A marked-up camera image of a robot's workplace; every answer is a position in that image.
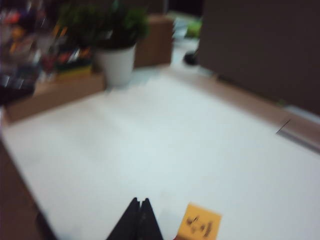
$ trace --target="cardboard box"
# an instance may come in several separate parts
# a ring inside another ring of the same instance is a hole
[[[136,45],[134,67],[170,64],[174,21],[161,14],[148,17],[149,35]]]
[[[36,85],[32,96],[5,106],[8,123],[81,99],[106,89],[102,74],[64,78]]]

